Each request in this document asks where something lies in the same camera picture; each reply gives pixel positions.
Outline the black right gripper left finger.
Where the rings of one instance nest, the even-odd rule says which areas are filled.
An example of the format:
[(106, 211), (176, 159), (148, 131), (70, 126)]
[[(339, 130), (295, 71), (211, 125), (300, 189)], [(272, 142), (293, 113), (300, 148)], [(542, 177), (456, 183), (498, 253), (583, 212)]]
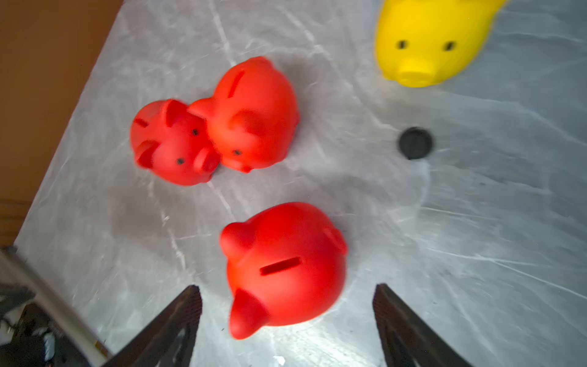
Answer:
[(106, 366), (188, 366), (197, 339), (203, 301), (190, 285)]

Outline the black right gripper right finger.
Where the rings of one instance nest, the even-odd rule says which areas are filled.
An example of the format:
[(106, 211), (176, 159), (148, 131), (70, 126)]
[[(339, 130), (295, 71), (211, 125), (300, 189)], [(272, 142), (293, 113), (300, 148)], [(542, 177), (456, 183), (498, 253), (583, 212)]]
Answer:
[(386, 284), (377, 284), (372, 300), (388, 366), (471, 367)]

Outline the black round bank plug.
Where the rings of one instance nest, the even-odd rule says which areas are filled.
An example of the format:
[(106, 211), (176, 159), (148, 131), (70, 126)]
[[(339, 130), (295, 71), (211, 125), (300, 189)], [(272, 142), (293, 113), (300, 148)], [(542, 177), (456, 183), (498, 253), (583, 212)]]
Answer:
[(400, 134), (397, 148), (408, 160), (423, 159), (433, 150), (434, 137), (426, 129), (411, 127)]

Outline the yellow piggy bank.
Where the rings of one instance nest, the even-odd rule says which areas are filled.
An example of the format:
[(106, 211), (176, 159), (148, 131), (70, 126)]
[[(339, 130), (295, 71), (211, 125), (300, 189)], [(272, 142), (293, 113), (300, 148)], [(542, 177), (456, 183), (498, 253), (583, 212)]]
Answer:
[(504, 0), (385, 1), (375, 32), (383, 78), (431, 87), (454, 77), (483, 48)]

